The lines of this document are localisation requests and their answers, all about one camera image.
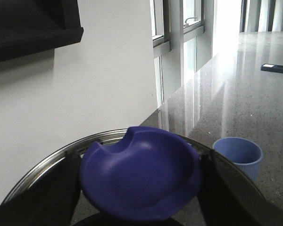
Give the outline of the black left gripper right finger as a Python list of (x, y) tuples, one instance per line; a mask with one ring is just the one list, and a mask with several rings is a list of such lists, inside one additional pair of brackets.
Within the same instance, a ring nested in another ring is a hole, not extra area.
[(201, 166), (204, 180), (197, 198), (207, 226), (282, 225), (282, 210), (215, 150), (202, 155)]

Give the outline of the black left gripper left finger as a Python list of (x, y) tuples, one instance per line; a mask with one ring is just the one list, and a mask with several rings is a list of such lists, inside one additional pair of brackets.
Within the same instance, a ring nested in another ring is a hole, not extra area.
[(81, 157), (69, 153), (29, 189), (0, 206), (0, 226), (68, 226), (80, 196)]

